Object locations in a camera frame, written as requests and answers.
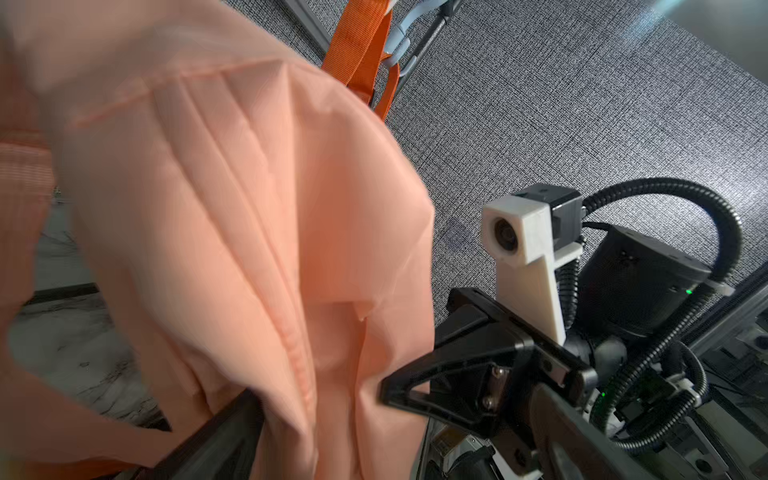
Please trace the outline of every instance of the gray carpet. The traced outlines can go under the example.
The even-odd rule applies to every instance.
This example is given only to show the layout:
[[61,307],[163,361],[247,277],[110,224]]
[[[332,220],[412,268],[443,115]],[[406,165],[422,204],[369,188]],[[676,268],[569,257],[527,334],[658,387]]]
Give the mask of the gray carpet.
[[[344,3],[310,0],[331,31]],[[280,0],[230,4],[319,64]],[[395,17],[414,4],[401,0]],[[451,287],[493,292],[482,205],[535,182],[589,194],[636,177],[694,180],[743,219],[734,281],[768,259],[768,87],[640,0],[468,0],[387,124],[435,202],[438,321]],[[682,200],[626,200],[593,218],[714,258],[711,222]],[[600,234],[587,240],[592,251]]]

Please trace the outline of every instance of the robotic arm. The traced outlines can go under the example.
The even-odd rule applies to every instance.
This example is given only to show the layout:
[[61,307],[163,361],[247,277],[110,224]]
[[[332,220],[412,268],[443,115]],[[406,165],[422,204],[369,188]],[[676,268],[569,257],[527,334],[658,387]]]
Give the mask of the robotic arm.
[[[715,264],[583,222],[641,194],[705,209],[719,234]],[[582,226],[607,235],[579,273]],[[518,475],[648,478],[627,453],[659,445],[707,394],[701,364],[677,339],[715,293],[732,292],[723,282],[740,253],[738,216],[686,180],[632,180],[587,198],[536,184],[486,205],[481,232],[496,260],[495,300],[452,290],[434,352],[382,382],[381,400],[491,439]],[[412,390],[426,381],[429,393]]]

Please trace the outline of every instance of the black cable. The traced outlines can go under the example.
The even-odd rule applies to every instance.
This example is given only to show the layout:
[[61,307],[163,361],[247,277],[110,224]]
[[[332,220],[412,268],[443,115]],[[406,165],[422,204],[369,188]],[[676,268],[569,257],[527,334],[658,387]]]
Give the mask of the black cable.
[[703,365],[701,365],[699,359],[687,346],[679,342],[677,344],[680,345],[680,353],[683,357],[683,361],[693,376],[691,381],[694,384],[693,391],[695,394],[688,390],[681,390],[674,397],[667,400],[667,404],[660,409],[662,414],[656,420],[657,424],[654,425],[653,428],[649,428],[635,436],[615,440],[614,444],[626,452],[632,454],[642,453],[658,445],[667,433],[684,416],[688,415],[688,412],[690,412],[699,401],[703,401],[704,397],[706,397],[709,392],[707,373],[704,371]]
[[704,372],[707,372],[707,375],[712,375],[714,377],[717,377],[720,380],[723,380],[725,383],[727,383],[730,387],[724,387],[722,385],[717,385],[716,383],[712,384],[712,386],[717,387],[718,389],[725,390],[727,392],[733,392],[738,393],[742,397],[749,397],[751,399],[758,400],[760,402],[766,402],[768,399],[755,395],[753,393],[747,392],[745,389],[738,386],[736,383],[731,382],[729,379],[725,378],[721,374],[717,372],[713,372],[712,370],[708,370],[707,368],[704,368]]
[[563,312],[563,325],[570,329],[576,320],[578,306],[578,258],[561,266],[554,272],[558,281],[560,310]]
[[604,232],[607,232],[611,229],[613,225],[605,222],[583,222],[581,226],[585,228],[594,228],[595,230],[603,230]]
[[[710,215],[717,228],[719,249],[708,280],[715,283],[727,280],[741,254],[741,220],[728,202],[709,188],[677,178],[642,178],[604,188],[585,198],[583,205],[586,214],[589,215],[616,200],[645,194],[666,194],[684,198],[702,207]],[[592,410],[591,421],[595,426],[605,431],[611,413],[627,390],[635,384],[642,372],[695,321],[697,314],[714,294],[715,289],[712,286],[705,283],[699,285],[650,337],[641,353],[630,359],[614,375],[603,391],[605,395],[598,397]],[[667,410],[666,421],[647,434],[641,443],[623,446],[634,451],[640,447],[644,448],[645,442],[656,442],[660,435],[668,431],[667,425],[674,424],[682,418],[682,415],[695,403],[694,396],[690,393],[684,392],[674,398],[675,400],[671,402],[673,405],[670,405],[670,409]]]

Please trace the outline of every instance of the black motor housing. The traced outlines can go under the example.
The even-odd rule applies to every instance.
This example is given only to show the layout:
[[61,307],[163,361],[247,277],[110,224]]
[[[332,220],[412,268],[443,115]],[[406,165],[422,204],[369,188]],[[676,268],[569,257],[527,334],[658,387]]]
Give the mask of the black motor housing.
[[666,243],[611,226],[579,275],[577,326],[628,341],[649,336],[710,275]]

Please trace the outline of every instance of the metal rod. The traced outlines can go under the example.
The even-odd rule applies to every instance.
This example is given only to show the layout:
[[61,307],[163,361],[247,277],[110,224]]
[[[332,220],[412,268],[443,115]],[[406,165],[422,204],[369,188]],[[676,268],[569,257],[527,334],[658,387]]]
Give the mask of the metal rod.
[[408,82],[409,78],[411,78],[414,70],[422,62],[426,56],[427,51],[429,51],[429,49],[432,47],[432,44],[435,43],[437,37],[440,36],[443,28],[453,19],[454,15],[456,15],[464,5],[464,1],[465,0],[453,0],[450,5],[450,15],[446,15],[445,12],[441,10],[437,18],[435,18],[435,21],[433,21],[432,25],[429,26],[429,30],[427,30],[427,32],[424,34],[419,44],[416,45],[416,48],[413,50],[413,54],[406,62],[407,65],[411,60],[413,60],[413,66],[406,72],[405,75],[402,76],[402,78],[400,78],[400,81],[397,84],[397,89],[395,90],[395,98],[397,98],[397,95],[402,90],[402,87]]
[[296,19],[310,37],[315,41],[315,46],[319,49],[317,52],[322,59],[328,52],[331,45],[331,34],[328,33],[323,23],[317,18],[315,12],[308,6],[305,0],[283,0],[285,5],[293,12]]

